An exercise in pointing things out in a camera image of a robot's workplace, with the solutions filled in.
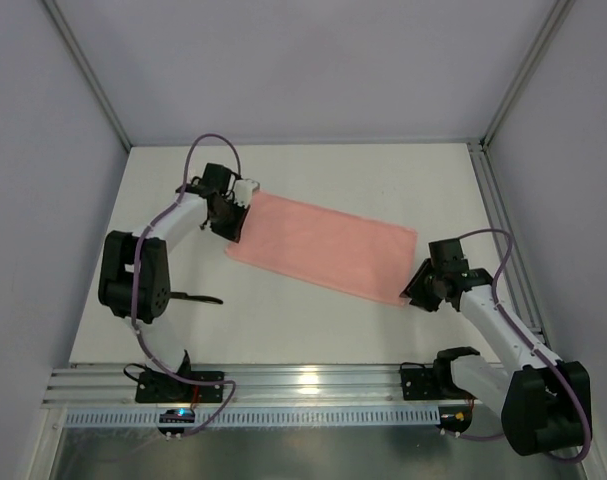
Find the pink cloth napkin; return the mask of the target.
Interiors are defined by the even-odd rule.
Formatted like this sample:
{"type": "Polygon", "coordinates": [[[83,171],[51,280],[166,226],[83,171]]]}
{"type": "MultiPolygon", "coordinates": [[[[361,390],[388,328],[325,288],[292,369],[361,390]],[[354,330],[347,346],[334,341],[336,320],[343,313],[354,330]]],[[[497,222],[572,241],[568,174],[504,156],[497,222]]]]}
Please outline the pink cloth napkin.
{"type": "Polygon", "coordinates": [[[401,306],[413,271],[415,230],[259,192],[226,254],[269,272],[401,306]]]}

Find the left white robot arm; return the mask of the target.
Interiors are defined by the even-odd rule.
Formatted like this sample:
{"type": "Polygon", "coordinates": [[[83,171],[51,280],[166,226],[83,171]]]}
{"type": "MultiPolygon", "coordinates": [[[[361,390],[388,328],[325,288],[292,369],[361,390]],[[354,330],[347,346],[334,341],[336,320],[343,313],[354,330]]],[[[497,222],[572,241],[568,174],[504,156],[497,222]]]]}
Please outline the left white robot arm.
{"type": "Polygon", "coordinates": [[[98,300],[132,329],[152,370],[190,384],[181,369],[189,354],[165,318],[172,299],[169,255],[198,229],[237,243],[260,184],[209,163],[203,175],[185,178],[172,202],[133,231],[111,231],[100,264],[98,300]]]}

